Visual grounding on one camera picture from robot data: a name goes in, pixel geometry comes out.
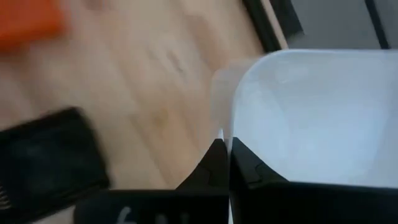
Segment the orange object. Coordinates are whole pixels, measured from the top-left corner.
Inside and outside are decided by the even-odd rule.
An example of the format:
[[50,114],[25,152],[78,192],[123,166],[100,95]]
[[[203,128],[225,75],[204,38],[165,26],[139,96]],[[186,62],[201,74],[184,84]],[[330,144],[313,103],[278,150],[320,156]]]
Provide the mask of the orange object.
[[59,35],[64,29],[57,0],[0,0],[0,50]]

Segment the white plastic container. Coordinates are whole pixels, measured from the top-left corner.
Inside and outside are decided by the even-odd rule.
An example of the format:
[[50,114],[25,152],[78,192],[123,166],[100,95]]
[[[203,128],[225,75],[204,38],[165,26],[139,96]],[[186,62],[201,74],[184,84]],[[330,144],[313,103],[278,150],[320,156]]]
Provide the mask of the white plastic container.
[[396,51],[283,50],[219,71],[212,115],[288,180],[398,187],[397,81]]

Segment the gray surface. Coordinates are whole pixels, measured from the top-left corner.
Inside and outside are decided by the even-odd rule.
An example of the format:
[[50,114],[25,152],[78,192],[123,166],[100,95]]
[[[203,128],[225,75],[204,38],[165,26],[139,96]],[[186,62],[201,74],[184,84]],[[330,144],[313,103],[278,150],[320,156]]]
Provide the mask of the gray surface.
[[380,49],[363,0],[292,0],[292,4],[304,35],[288,39],[290,48]]
[[375,0],[391,48],[398,49],[398,1]]

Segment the wooden floor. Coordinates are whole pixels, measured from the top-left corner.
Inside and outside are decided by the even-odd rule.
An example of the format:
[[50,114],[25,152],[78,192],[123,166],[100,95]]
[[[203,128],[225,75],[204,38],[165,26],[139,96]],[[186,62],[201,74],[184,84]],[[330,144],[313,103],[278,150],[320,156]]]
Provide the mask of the wooden floor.
[[[66,35],[0,55],[0,128],[78,106],[115,189],[172,189],[212,138],[215,70],[258,57],[240,0],[62,0]],[[71,212],[40,223],[70,223]]]

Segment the wood grain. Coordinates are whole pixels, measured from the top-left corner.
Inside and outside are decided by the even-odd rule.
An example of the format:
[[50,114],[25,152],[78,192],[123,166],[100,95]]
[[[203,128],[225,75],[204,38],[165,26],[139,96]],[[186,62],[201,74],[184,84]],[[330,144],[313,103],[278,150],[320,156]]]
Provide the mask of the wood grain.
[[[90,117],[115,189],[173,189],[208,149],[215,70],[261,48],[238,0],[62,0],[68,32],[0,56],[0,128]],[[69,209],[39,223],[70,223]]]

